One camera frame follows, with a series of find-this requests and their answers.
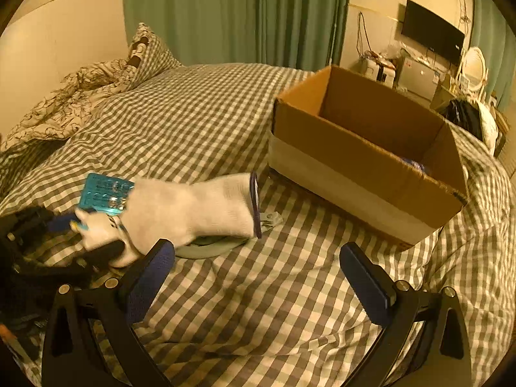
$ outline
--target gingham bedding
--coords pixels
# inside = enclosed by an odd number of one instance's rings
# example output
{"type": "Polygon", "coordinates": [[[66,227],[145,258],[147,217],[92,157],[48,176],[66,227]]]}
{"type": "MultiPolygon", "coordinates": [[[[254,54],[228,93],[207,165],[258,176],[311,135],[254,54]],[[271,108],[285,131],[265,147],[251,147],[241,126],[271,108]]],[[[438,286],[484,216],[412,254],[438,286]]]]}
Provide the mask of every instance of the gingham bedding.
{"type": "MultiPolygon", "coordinates": [[[[157,64],[163,71],[164,51],[148,51],[139,69],[145,79],[106,100],[86,127],[22,179],[0,213],[33,203],[70,210],[90,172],[192,183],[256,170],[261,210],[279,212],[283,224],[223,256],[178,259],[135,325],[173,385],[341,385],[379,333],[339,267],[340,246],[349,240],[393,280],[456,289],[473,385],[481,385],[508,349],[516,286],[510,184],[485,147],[454,128],[471,201],[442,230],[399,252],[269,175],[274,97],[309,73],[260,64],[183,67],[169,60],[169,69],[154,76],[157,64]]],[[[53,264],[73,254],[76,243],[72,234],[60,236],[38,255],[53,264]]],[[[419,327],[393,377],[402,372],[419,327]]],[[[101,346],[124,379],[102,338],[101,346]]],[[[39,362],[30,367],[37,382],[39,362]]]]}

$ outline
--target television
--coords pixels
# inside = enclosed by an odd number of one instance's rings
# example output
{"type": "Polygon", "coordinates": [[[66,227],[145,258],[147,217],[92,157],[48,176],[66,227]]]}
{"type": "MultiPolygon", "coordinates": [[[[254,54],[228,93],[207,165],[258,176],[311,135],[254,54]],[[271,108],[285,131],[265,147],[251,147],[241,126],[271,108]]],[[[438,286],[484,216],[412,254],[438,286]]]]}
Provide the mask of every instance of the television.
{"type": "Polygon", "coordinates": [[[459,65],[464,33],[422,5],[407,0],[402,35],[459,65]]]}

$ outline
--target wall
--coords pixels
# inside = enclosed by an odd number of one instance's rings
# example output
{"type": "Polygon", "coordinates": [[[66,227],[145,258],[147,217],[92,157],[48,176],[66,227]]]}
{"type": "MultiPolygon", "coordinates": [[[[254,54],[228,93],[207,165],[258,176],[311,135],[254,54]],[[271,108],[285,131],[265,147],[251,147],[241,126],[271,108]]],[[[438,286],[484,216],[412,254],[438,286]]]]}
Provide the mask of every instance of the wall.
{"type": "MultiPolygon", "coordinates": [[[[460,2],[459,0],[412,0],[416,3],[433,11],[454,26],[459,26],[460,19],[460,2]]],[[[417,56],[426,53],[426,48],[419,45],[401,35],[404,7],[407,0],[349,0],[348,16],[346,20],[346,30],[344,36],[344,45],[342,47],[342,56],[340,65],[344,68],[357,70],[359,68],[359,55],[357,53],[357,16],[360,11],[364,14],[367,27],[367,34],[371,43],[371,48],[376,53],[384,51],[389,44],[396,40],[404,42],[410,47],[417,56]]],[[[466,0],[466,12],[470,19],[473,18],[473,0],[466,0]]],[[[464,24],[460,26],[460,30],[465,32],[464,24]]],[[[367,48],[364,33],[363,44],[367,48]]],[[[469,33],[465,38],[464,45],[469,45],[469,33]]],[[[428,57],[433,63],[433,54],[429,53],[428,57]]],[[[448,62],[437,57],[435,66],[443,71],[448,69],[448,62]]]]}
{"type": "Polygon", "coordinates": [[[0,37],[0,134],[66,74],[126,55],[122,0],[24,0],[0,37]]]}

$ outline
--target plaid fabric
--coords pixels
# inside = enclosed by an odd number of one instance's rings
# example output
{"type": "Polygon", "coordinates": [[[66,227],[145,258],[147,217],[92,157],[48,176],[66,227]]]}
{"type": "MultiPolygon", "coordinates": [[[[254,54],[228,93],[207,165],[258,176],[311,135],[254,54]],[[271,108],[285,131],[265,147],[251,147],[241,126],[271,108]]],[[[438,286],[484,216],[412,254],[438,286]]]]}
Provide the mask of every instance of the plaid fabric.
{"type": "MultiPolygon", "coordinates": [[[[160,62],[146,58],[147,67],[160,62]]],[[[506,352],[514,319],[516,252],[509,180],[481,143],[455,130],[471,202],[441,231],[396,252],[305,192],[267,173],[273,99],[308,73],[258,64],[178,67],[105,102],[102,115],[30,171],[0,213],[31,203],[64,212],[90,172],[197,182],[257,170],[262,211],[284,223],[231,252],[178,259],[144,322],[146,350],[173,385],[338,386],[379,333],[339,267],[356,241],[393,280],[455,287],[469,332],[474,386],[506,352]]],[[[56,263],[76,250],[61,236],[37,255],[56,263]]],[[[396,363],[393,377],[420,324],[396,363]]],[[[114,374],[124,379],[100,336],[114,374]]]]}

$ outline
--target curtain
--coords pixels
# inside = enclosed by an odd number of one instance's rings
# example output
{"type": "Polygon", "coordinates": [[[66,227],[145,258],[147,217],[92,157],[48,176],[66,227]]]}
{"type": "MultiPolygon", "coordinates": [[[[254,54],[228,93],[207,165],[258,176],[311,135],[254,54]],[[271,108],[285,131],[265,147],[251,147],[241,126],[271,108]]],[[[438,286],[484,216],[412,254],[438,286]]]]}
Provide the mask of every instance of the curtain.
{"type": "Polygon", "coordinates": [[[493,0],[474,0],[471,46],[478,46],[489,69],[487,97],[494,91],[497,109],[504,111],[510,102],[516,65],[516,37],[493,0]]]}
{"type": "Polygon", "coordinates": [[[261,62],[315,71],[340,60],[348,0],[124,0],[186,65],[261,62]]]}

